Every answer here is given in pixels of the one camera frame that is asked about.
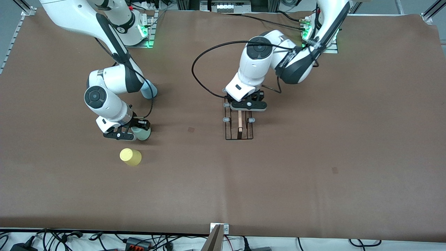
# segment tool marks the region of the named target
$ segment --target yellow cup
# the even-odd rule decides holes
[[[119,157],[129,166],[136,166],[141,162],[141,153],[138,150],[124,148]]]

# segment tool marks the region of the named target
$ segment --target brown tabletop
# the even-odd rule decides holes
[[[266,90],[254,139],[226,141],[223,101],[195,82],[191,64],[209,47],[277,28],[168,11],[154,48],[131,50],[159,91],[152,135],[123,142],[104,138],[83,102],[88,74],[111,58],[43,9],[26,17],[0,75],[0,226],[204,234],[225,222],[232,235],[445,241],[446,61],[436,27],[417,15],[347,17],[339,54],[323,54],[280,95]],[[197,76],[220,92],[243,46],[206,54]],[[265,84],[275,86],[273,71]],[[140,93],[121,98],[139,115],[149,109]],[[120,161],[126,147],[141,151],[137,167]]]

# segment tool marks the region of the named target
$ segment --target table surface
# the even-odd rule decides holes
[[[223,101],[195,82],[191,64],[276,28],[167,12],[154,48],[131,50],[159,91],[152,135],[123,142],[103,138],[82,101],[89,72],[110,57],[44,11],[25,18],[0,75],[1,225],[207,233],[226,222],[233,235],[444,241],[446,62],[436,28],[417,15],[347,17],[340,53],[322,55],[282,94],[267,90],[253,140],[225,141]],[[218,92],[242,48],[206,54],[197,76]],[[275,85],[273,72],[265,84]],[[140,93],[121,98],[137,114],[149,109]],[[126,147],[141,151],[137,167],[119,160]]]

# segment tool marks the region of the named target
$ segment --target red wire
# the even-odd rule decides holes
[[[231,251],[234,251],[234,249],[232,248],[231,240],[227,237],[227,235],[225,235],[224,237],[226,237],[227,243],[229,243],[229,246],[231,247]]]

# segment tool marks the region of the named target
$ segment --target gray floor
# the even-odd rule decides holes
[[[27,0],[34,7],[41,7],[38,0]],[[427,10],[435,0],[401,0],[405,14],[420,14]],[[303,0],[298,7],[289,9],[287,6],[281,6],[281,10],[313,10],[315,0]],[[8,51],[11,38],[20,20],[21,9],[12,0],[0,1],[0,59],[3,59]],[[363,3],[357,13],[364,14],[398,14],[394,0],[372,0]],[[438,27],[440,39],[446,42],[446,8],[444,8],[434,18],[434,25]],[[442,46],[446,55],[446,46]]]

